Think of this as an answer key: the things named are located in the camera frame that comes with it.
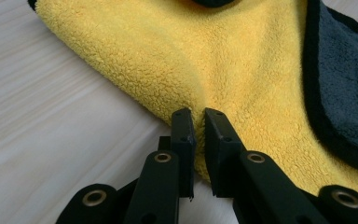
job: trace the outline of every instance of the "towel fold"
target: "towel fold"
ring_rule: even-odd
[[[313,101],[322,107],[315,113],[330,119],[330,130],[345,129],[337,124],[358,111],[358,105],[344,113],[335,107],[343,106],[334,102],[345,92],[330,102],[324,90],[335,77],[321,85],[322,70],[329,74],[340,62],[327,58],[346,48],[321,31],[330,25],[336,30],[329,35],[351,30],[323,3],[256,0],[205,8],[190,0],[38,0],[35,11],[69,48],[165,122],[173,111],[190,108],[199,142],[195,165],[205,178],[203,113],[210,107],[224,111],[245,146],[270,155],[298,187],[313,194],[331,184],[358,191],[358,170],[328,150],[329,136],[311,128],[326,121],[310,113],[317,92]],[[334,141],[358,137],[358,129],[345,132]],[[351,144],[348,151],[358,150]]]

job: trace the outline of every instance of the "white table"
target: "white table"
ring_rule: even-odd
[[[325,1],[358,20],[358,0]],[[0,223],[54,223],[93,183],[139,176],[170,128],[86,65],[25,0],[0,0]],[[237,223],[197,176],[180,223]]]

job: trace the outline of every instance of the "table surface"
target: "table surface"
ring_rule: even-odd
[[[358,0],[325,3],[358,20]],[[25,0],[0,0],[0,223],[55,223],[80,189],[117,189],[170,128],[86,65]],[[198,176],[179,223],[238,223]]]

